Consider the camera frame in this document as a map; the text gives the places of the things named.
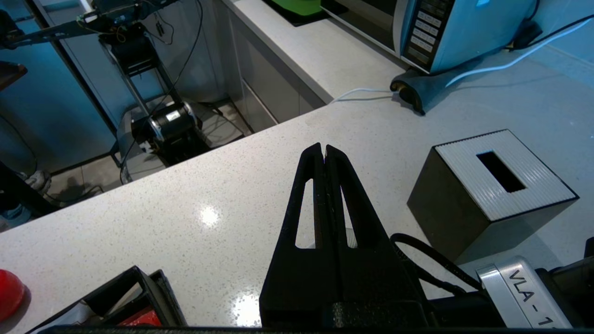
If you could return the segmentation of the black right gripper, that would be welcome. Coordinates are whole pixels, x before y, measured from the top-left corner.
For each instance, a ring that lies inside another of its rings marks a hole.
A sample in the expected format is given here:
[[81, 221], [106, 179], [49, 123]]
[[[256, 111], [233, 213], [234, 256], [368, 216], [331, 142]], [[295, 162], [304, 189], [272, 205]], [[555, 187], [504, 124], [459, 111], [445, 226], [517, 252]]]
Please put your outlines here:
[[[342, 300], [420, 304], [414, 280], [395, 253], [354, 166], [331, 145], [326, 147], [325, 175]], [[428, 303], [442, 328], [506, 327], [487, 296], [451, 296]]]

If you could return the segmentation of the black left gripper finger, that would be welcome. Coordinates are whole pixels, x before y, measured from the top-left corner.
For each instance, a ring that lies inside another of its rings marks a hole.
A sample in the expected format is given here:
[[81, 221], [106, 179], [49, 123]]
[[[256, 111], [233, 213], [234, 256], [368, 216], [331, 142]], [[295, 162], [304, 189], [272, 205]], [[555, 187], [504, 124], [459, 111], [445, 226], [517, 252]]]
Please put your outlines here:
[[[312, 205], [316, 247], [296, 246], [305, 185], [313, 182]], [[321, 144], [300, 156], [281, 231], [259, 295], [264, 328], [324, 328], [331, 324], [337, 301], [337, 268], [325, 190]]]

